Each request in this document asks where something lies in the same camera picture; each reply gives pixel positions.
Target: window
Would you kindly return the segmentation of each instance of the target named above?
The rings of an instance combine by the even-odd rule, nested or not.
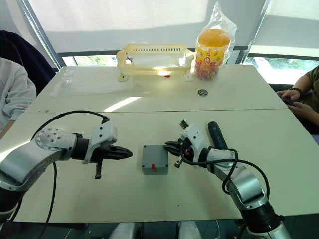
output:
[[[318,0],[271,0],[250,53],[318,57],[318,25]]]
[[[247,57],[243,64],[255,66],[267,83],[293,85],[300,76],[319,65],[319,61]]]
[[[67,66],[117,66],[116,55],[66,56],[62,57]]]

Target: black cable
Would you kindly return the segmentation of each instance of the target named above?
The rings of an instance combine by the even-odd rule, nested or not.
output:
[[[41,125],[41,127],[34,133],[34,135],[32,136],[31,139],[33,139],[37,133],[39,133],[44,127],[46,127],[46,126],[47,126],[49,123],[51,123],[52,121],[55,121],[55,120],[57,120],[57,119],[59,119],[59,118],[61,118],[61,117],[64,117],[64,116],[70,115],[70,114],[74,114],[74,113],[88,113],[88,114],[100,116],[100,117],[102,117],[104,120],[109,121],[109,118],[107,118],[106,116],[104,116],[104,115],[102,115],[102,114],[100,114],[100,113],[93,112],[93,111],[83,111],[83,110],[68,111],[68,112],[59,114],[59,115],[53,117],[52,119],[49,119],[47,122],[45,122],[43,125]]]
[[[61,118],[61,117],[64,117],[66,115],[70,115],[70,114],[74,114],[74,113],[88,113],[88,114],[92,114],[92,115],[96,115],[96,116],[100,116],[102,117],[102,122],[107,122],[109,121],[109,118],[100,114],[100,113],[96,113],[96,112],[93,112],[93,111],[83,111],[83,110],[77,110],[77,111],[68,111],[68,112],[65,112],[65,113],[62,113],[62,114],[59,114],[51,119],[49,119],[47,122],[45,122],[43,125],[40,126],[40,128],[34,133],[34,135],[32,136],[31,139],[33,139],[36,134],[38,132],[40,132],[44,127],[46,127],[49,123]],[[49,223],[49,220],[50,220],[50,217],[51,217],[51,214],[52,214],[52,209],[53,209],[53,204],[54,204],[54,199],[55,199],[55,191],[56,191],[56,179],[57,179],[57,169],[56,169],[56,163],[53,162],[53,167],[54,167],[54,181],[53,181],[53,192],[52,192],[52,199],[51,199],[51,205],[50,205],[50,210],[49,210],[49,214],[46,218],[46,221],[44,223],[44,227],[42,229],[42,232],[39,236],[39,239],[41,239],[43,237],[43,234],[48,226],[48,223]]]
[[[22,204],[22,198],[20,199],[20,201],[18,202],[18,207],[16,208],[14,214],[12,215],[12,218],[10,219],[12,222],[15,220],[16,215],[18,214],[20,207]]]
[[[242,237],[242,235],[243,235],[243,233],[244,233],[246,227],[247,227],[247,225],[243,225],[243,226],[242,226],[242,228],[241,228],[241,230],[239,231],[239,234],[238,234],[238,236],[237,236],[238,239],[241,239],[241,237]]]
[[[53,162],[53,168],[54,168],[54,179],[53,179],[53,192],[52,192],[52,199],[51,199],[51,205],[50,205],[50,210],[49,210],[49,214],[46,218],[46,221],[44,223],[44,227],[42,229],[42,232],[39,236],[39,239],[41,239],[43,237],[43,234],[46,230],[46,227],[48,226],[49,224],[49,220],[50,220],[50,217],[51,217],[51,214],[52,214],[52,210],[53,210],[53,204],[54,204],[54,199],[55,199],[55,190],[56,190],[56,178],[57,178],[57,170],[56,170],[56,163]]]
[[[192,161],[189,161],[185,158],[184,156],[184,153],[182,151],[182,147],[180,149],[180,155],[182,157],[182,159],[184,160],[185,163],[188,163],[190,165],[198,165],[198,166],[201,166],[201,165],[209,165],[209,164],[215,164],[215,163],[223,163],[223,162],[234,162],[235,159],[219,159],[219,160],[214,160],[214,161],[209,161],[209,162],[192,162]],[[248,164],[252,167],[254,167],[255,169],[257,169],[257,171],[263,176],[264,180],[265,180],[265,184],[266,184],[266,195],[267,195],[267,198],[269,199],[269,196],[270,196],[270,187],[269,187],[269,181],[267,179],[267,176],[265,175],[265,173],[255,164],[249,162],[249,161],[245,161],[245,160],[241,160],[241,159],[238,159],[237,162],[239,163],[244,163],[244,164]]]
[[[237,153],[237,150],[236,149],[229,149],[229,150],[231,150],[231,151],[233,151],[234,153],[235,153],[235,159],[234,159],[234,163],[233,163],[233,165],[231,166],[231,169],[229,170],[229,173],[227,174],[227,176],[226,176],[226,178],[224,179],[224,181],[223,181],[223,184],[222,184],[222,189],[223,189],[223,191],[226,193],[226,194],[228,194],[228,195],[230,195],[230,193],[229,193],[229,191],[226,189],[226,183],[229,181],[229,179],[230,179],[230,177],[231,177],[231,175],[233,174],[233,172],[234,172],[234,170],[235,170],[235,168],[236,168],[236,165],[237,165],[237,161],[238,161],[238,153]]]

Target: white cloth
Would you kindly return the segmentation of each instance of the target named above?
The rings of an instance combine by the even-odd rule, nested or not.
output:
[[[35,97],[35,85],[25,68],[0,58],[0,132],[9,120],[16,120]]]

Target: hand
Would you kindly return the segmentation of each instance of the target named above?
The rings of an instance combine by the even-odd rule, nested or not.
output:
[[[294,115],[304,117],[308,120],[316,113],[311,106],[300,102],[294,102],[294,106],[288,106],[288,108]]]
[[[288,96],[293,101],[299,99],[300,97],[300,92],[296,90],[277,91],[277,94],[280,95],[281,97]]]

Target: yellow basket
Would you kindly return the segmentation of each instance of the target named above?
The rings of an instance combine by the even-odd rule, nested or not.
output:
[[[124,75],[185,75],[194,53],[185,44],[128,44],[116,55]]]

